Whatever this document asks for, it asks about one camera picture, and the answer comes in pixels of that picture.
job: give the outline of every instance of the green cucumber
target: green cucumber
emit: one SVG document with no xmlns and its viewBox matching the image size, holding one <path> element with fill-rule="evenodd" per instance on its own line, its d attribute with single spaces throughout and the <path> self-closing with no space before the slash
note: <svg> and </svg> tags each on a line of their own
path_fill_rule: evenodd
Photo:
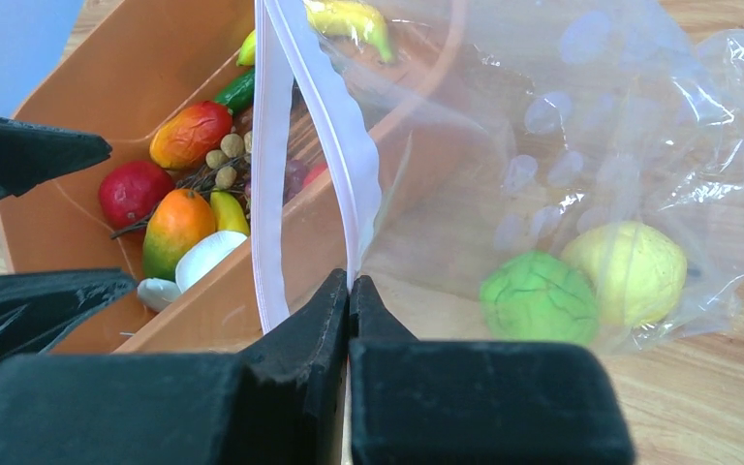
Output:
<svg viewBox="0 0 744 465">
<path fill-rule="evenodd" d="M 212 101 L 238 114 L 252 106 L 254 97 L 255 68 L 250 68 L 249 71 L 230 82 Z"/>
</svg>

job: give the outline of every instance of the plastic wrap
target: plastic wrap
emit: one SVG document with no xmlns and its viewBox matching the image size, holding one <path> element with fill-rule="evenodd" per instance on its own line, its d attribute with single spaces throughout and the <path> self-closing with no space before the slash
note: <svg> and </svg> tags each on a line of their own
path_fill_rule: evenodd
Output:
<svg viewBox="0 0 744 465">
<path fill-rule="evenodd" d="M 313 263 L 370 275 L 418 337 L 625 352 L 729 327 L 744 280 L 744 31 L 694 45 L 652 0 L 375 0 L 386 34 L 370 39 L 374 20 L 324 34 L 311 6 L 257 5 L 264 330 L 296 309 L 290 281 L 315 272 L 284 266 L 287 251 L 325 247 L 281 240 L 299 227 L 281 215 L 289 106 L 269 100 L 293 77 L 331 177 L 301 202 L 335 202 L 297 221 L 340 221 L 345 242 L 345 261 Z"/>
</svg>

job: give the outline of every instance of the yellow banana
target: yellow banana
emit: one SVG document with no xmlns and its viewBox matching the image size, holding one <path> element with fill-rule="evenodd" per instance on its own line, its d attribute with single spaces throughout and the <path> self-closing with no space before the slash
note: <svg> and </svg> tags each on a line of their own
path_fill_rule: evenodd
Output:
<svg viewBox="0 0 744 465">
<path fill-rule="evenodd" d="M 378 50 L 384 63 L 394 61 L 387 21 L 374 7 L 347 0 L 303 0 L 309 24 L 325 36 L 347 36 Z"/>
<path fill-rule="evenodd" d="M 215 214 L 215 227 L 218 231 L 235 231 L 249 235 L 249 222 L 243 208 L 232 194 L 225 191 L 212 191 L 209 204 Z"/>
<path fill-rule="evenodd" d="M 241 51 L 238 53 L 238 60 L 235 62 L 238 66 L 255 65 L 255 29 L 246 36 Z"/>
</svg>

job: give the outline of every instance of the light wood surface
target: light wood surface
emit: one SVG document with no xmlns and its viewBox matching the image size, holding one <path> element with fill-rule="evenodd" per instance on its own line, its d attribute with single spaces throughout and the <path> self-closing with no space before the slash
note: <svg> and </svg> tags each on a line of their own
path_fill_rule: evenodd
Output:
<svg viewBox="0 0 744 465">
<path fill-rule="evenodd" d="M 118 3 L 87 0 L 68 52 Z M 696 40 L 744 27 L 744 2 L 665 0 Z M 0 273 L 6 272 L 0 243 Z M 744 285 L 740 289 L 744 299 Z M 642 464 L 744 464 L 744 310 L 728 334 L 676 341 L 640 356 L 609 357 Z"/>
</svg>

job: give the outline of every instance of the green toy cabbage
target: green toy cabbage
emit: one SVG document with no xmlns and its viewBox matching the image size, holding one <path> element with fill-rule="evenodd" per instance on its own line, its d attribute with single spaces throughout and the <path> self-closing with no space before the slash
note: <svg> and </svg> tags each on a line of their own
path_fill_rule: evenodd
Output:
<svg viewBox="0 0 744 465">
<path fill-rule="evenodd" d="M 586 345 L 598 333 L 598 305 L 589 281 L 545 252 L 504 263 L 480 286 L 486 323 L 496 337 Z"/>
</svg>

